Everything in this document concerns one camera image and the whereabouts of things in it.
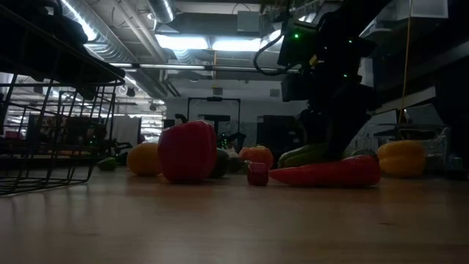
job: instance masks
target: ceiling light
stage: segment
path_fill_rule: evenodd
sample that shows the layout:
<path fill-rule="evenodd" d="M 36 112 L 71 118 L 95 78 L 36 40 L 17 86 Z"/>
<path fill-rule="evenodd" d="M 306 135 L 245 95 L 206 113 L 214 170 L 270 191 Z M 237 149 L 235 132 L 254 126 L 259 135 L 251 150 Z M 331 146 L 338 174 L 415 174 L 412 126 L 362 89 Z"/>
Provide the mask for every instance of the ceiling light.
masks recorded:
<path fill-rule="evenodd" d="M 74 14 L 75 19 L 77 22 L 81 24 L 81 27 L 83 28 L 83 31 L 85 31 L 85 34 L 88 37 L 88 41 L 93 41 L 96 40 L 97 38 L 97 33 L 91 28 L 91 26 L 86 23 L 86 21 L 76 12 L 76 10 L 73 9 L 73 7 L 67 3 L 67 1 L 62 0 L 62 3 L 71 11 L 71 13 Z"/>
<path fill-rule="evenodd" d="M 202 65 L 140 65 L 142 68 L 156 68 L 161 70 L 205 70 L 205 66 Z"/>
<path fill-rule="evenodd" d="M 142 130 L 150 133 L 161 133 L 161 129 L 157 128 L 143 128 Z"/>
<path fill-rule="evenodd" d="M 129 114 L 129 117 L 163 117 L 161 114 Z"/>
<path fill-rule="evenodd" d="M 260 38 L 244 40 L 218 37 L 212 45 L 216 51 L 258 51 L 260 47 Z"/>
<path fill-rule="evenodd" d="M 115 67 L 132 67 L 131 63 L 109 63 L 109 64 Z"/>
<path fill-rule="evenodd" d="M 21 121 L 20 121 L 20 120 L 14 120 L 14 119 L 10 119 L 10 121 L 11 121 L 11 122 L 15 122 L 15 123 L 17 123 L 17 124 L 21 123 Z"/>
<path fill-rule="evenodd" d="M 153 123 L 155 123 L 155 124 L 160 124 L 160 125 L 163 123 L 163 121 L 161 121 L 161 120 L 142 120 L 141 122 L 144 123 L 144 124 L 153 124 Z"/>
<path fill-rule="evenodd" d="M 175 50 L 208 48 L 207 39 L 205 37 L 166 36 L 161 34 L 157 34 L 155 36 L 162 48 L 170 48 Z"/>

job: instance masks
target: wooden floor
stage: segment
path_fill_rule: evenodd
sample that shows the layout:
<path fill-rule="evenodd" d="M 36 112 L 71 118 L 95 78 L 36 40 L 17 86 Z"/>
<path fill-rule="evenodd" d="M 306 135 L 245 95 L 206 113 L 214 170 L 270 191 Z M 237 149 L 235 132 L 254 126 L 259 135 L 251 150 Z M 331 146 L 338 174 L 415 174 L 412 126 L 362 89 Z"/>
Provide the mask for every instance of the wooden floor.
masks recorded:
<path fill-rule="evenodd" d="M 0 198 L 0 263 L 469 263 L 469 183 L 173 186 L 125 174 Z"/>

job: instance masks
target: cable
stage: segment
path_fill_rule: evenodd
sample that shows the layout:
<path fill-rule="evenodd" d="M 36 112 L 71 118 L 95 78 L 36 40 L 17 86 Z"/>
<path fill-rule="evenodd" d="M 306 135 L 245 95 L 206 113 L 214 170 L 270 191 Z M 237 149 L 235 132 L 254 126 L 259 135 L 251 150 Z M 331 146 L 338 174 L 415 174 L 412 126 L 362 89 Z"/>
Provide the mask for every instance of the cable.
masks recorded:
<path fill-rule="evenodd" d="M 409 47 L 410 47 L 410 19 L 412 18 L 413 0 L 410 0 L 409 21 L 407 23 L 407 46 L 405 48 L 405 67 L 404 67 L 404 87 L 402 88 L 401 111 L 399 113 L 399 123 L 402 121 L 404 113 L 405 90 L 407 88 L 407 68 L 409 66 Z"/>
<path fill-rule="evenodd" d="M 278 37 L 272 41 L 270 41 L 267 45 L 265 45 L 264 47 L 260 48 L 257 52 L 256 52 L 256 55 L 254 56 L 254 60 L 253 60 L 253 64 L 254 64 L 254 67 L 256 68 L 256 70 L 260 73 L 262 73 L 263 75 L 265 76 L 279 76 L 281 74 L 284 74 L 286 73 L 288 70 L 290 70 L 291 68 L 293 68 L 294 65 L 288 65 L 286 66 L 284 69 L 281 69 L 281 70 L 277 70 L 275 72 L 272 72 L 272 73 L 268 73 L 268 72 L 265 72 L 263 69 L 261 69 L 261 67 L 259 67 L 259 65 L 257 64 L 257 59 L 259 58 L 259 55 L 264 52 L 266 49 L 272 47 L 275 43 L 277 43 L 282 37 L 283 37 L 283 34 L 282 34 L 282 31 L 284 29 L 284 25 L 285 23 L 288 21 L 289 17 L 290 17 L 290 11 L 289 11 L 289 8 L 290 8 L 290 0 L 287 0 L 287 5 L 286 5 L 286 11 L 284 13 L 284 22 L 282 24 L 282 29 L 281 29 L 281 33 L 278 35 Z"/>
<path fill-rule="evenodd" d="M 112 25 L 117 27 L 118 29 L 119 28 L 122 28 L 122 26 L 124 26 L 125 24 L 125 21 L 120 23 L 119 25 L 116 25 L 116 23 L 114 22 L 114 11 L 115 11 L 116 7 L 112 7 L 112 10 L 111 10 L 111 22 L 112 22 Z"/>
<path fill-rule="evenodd" d="M 62 15 L 63 14 L 63 11 L 62 11 L 62 0 L 57 0 L 57 11 L 59 12 L 59 15 Z"/>
<path fill-rule="evenodd" d="M 268 72 L 265 72 L 263 69 L 261 69 L 261 67 L 259 67 L 259 65 L 257 64 L 257 59 L 259 58 L 259 55 L 264 52 L 266 49 L 272 47 L 275 43 L 277 43 L 281 38 L 283 37 L 282 34 L 280 34 L 276 39 L 270 41 L 267 45 L 265 45 L 264 47 L 262 47 L 261 49 L 259 49 L 257 52 L 256 52 L 256 55 L 254 56 L 254 60 L 253 60 L 253 64 L 254 64 L 254 67 L 256 68 L 256 70 L 262 74 L 264 74 L 265 76 L 279 76 L 281 74 L 284 74 L 286 73 L 289 69 L 291 69 L 294 65 L 289 65 L 287 67 L 285 67 L 284 69 L 281 69 L 281 70 L 277 70 L 276 72 L 272 72 L 272 73 L 268 73 Z"/>
<path fill-rule="evenodd" d="M 244 4 L 244 3 L 236 3 L 236 4 L 234 5 L 234 7 L 233 7 L 232 15 L 233 15 L 233 13 L 235 13 L 235 8 L 236 8 L 238 5 L 240 5 L 240 4 L 243 5 L 243 6 L 245 6 L 249 11 L 252 11 L 251 8 L 249 8 L 247 4 Z"/>

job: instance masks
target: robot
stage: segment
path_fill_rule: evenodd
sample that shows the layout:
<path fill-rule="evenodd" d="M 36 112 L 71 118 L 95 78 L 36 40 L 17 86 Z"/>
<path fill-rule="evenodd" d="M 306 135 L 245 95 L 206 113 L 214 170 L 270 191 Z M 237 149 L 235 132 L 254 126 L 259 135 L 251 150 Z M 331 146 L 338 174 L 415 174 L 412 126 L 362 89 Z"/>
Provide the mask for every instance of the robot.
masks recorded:
<path fill-rule="evenodd" d="M 265 75 L 289 73 L 282 81 L 284 101 L 307 100 L 300 123 L 307 144 L 328 144 L 326 158 L 340 159 L 356 133 L 370 119 L 377 105 L 372 87 L 360 84 L 358 68 L 362 57 L 370 55 L 376 44 L 359 37 L 366 26 L 391 0 L 344 0 L 334 12 L 323 15 L 317 26 L 282 14 L 281 34 L 261 48 L 254 67 Z M 277 63 L 285 66 L 277 73 L 266 73 L 257 65 L 257 57 L 284 37 Z"/>

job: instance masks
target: small red pepper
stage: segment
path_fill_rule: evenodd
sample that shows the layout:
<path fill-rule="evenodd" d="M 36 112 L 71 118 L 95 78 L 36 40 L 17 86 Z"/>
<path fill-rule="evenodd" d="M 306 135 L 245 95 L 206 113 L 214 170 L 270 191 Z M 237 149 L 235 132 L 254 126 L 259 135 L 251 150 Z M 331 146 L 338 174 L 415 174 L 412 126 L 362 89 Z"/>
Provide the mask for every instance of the small red pepper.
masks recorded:
<path fill-rule="evenodd" d="M 269 176 L 274 180 L 299 187 L 373 186 L 380 182 L 380 175 L 380 166 L 372 155 L 360 155 L 336 162 L 269 171 Z"/>
<path fill-rule="evenodd" d="M 265 164 L 248 163 L 248 182 L 253 186 L 266 186 L 269 182 L 269 169 Z"/>

